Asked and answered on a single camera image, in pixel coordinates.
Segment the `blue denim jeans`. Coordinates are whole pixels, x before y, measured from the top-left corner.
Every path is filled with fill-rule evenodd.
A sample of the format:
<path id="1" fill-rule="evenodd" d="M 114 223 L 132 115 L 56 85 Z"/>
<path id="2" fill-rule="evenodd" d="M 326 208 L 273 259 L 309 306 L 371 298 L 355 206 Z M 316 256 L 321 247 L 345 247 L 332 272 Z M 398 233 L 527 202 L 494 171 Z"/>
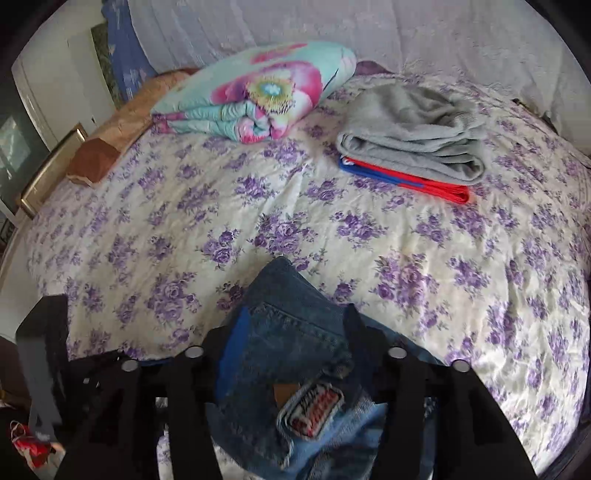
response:
<path id="1" fill-rule="evenodd" d="M 290 261 L 266 265 L 226 325 L 249 309 L 249 341 L 228 395 L 208 408 L 215 443 L 263 479 L 367 479 L 386 408 L 363 391 L 344 310 Z"/>

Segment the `purple floral bed sheet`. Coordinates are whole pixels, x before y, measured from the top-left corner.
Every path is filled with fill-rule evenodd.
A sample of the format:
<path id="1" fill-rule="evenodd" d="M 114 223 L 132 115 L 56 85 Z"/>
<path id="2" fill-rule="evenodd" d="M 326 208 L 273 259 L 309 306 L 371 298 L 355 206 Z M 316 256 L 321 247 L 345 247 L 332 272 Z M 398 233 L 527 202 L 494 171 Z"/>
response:
<path id="1" fill-rule="evenodd" d="M 283 256 L 444 361 L 464 358 L 534 468 L 573 435 L 590 341 L 590 160 L 495 91 L 428 77 L 483 114 L 487 171 L 456 205 L 339 169 L 356 77 L 280 140 L 147 131 L 96 187 L 62 182 L 28 232 L 42 294 L 69 298 L 72 357 L 163 357 L 221 322 Z"/>

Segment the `folded red blue garment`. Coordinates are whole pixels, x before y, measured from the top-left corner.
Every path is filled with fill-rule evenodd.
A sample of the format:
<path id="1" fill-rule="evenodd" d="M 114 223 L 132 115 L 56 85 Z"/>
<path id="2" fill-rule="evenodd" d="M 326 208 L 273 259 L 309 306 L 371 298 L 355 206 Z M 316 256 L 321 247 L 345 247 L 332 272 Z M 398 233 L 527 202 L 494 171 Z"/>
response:
<path id="1" fill-rule="evenodd" d="M 345 156 L 339 157 L 339 168 L 356 176 L 397 185 L 408 190 L 422 192 L 459 205 L 465 205 L 470 200 L 469 188 L 464 185 L 429 180 L 368 164 Z"/>

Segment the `folded grey sweatpants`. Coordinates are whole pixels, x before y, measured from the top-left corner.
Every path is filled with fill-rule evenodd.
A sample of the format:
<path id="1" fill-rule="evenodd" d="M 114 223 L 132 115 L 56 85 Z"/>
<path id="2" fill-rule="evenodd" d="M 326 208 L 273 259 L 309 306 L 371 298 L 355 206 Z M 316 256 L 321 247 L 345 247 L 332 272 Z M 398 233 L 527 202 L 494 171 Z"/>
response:
<path id="1" fill-rule="evenodd" d="M 486 171 L 485 138 L 486 121 L 473 102 L 396 82 L 349 103 L 335 148 L 373 166 L 470 186 Z"/>

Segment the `folded floral teal quilt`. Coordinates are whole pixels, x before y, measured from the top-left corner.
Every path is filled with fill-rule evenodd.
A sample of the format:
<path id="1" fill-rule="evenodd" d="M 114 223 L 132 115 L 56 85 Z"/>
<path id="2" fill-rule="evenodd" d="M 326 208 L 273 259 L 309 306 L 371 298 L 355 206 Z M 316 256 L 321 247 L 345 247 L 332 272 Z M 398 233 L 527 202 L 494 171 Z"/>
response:
<path id="1" fill-rule="evenodd" d="M 182 80 L 151 109 L 162 133 L 205 133 L 242 144 L 280 139 L 342 87 L 356 55 L 327 41 L 250 48 Z"/>

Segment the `blue patterned hanging cloth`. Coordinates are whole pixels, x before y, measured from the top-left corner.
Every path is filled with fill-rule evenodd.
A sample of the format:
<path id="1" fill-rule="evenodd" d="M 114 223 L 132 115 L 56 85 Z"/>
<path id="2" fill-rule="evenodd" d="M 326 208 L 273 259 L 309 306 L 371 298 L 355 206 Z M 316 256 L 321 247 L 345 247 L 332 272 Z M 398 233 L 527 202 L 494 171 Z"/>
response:
<path id="1" fill-rule="evenodd" d="M 128 102 L 157 73 L 139 43 L 128 2 L 104 1 L 101 13 L 107 23 L 107 46 L 116 84 L 123 100 Z"/>

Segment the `white lace pillow cover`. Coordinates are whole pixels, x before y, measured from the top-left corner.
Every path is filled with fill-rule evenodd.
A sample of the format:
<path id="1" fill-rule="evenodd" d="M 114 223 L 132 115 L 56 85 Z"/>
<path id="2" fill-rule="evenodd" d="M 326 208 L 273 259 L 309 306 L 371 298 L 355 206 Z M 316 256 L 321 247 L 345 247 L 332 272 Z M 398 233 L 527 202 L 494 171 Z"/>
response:
<path id="1" fill-rule="evenodd" d="M 590 82 L 525 1 L 132 1 L 129 10 L 156 71 L 276 43 L 337 42 L 394 73 L 450 76 L 517 97 L 590 149 Z"/>

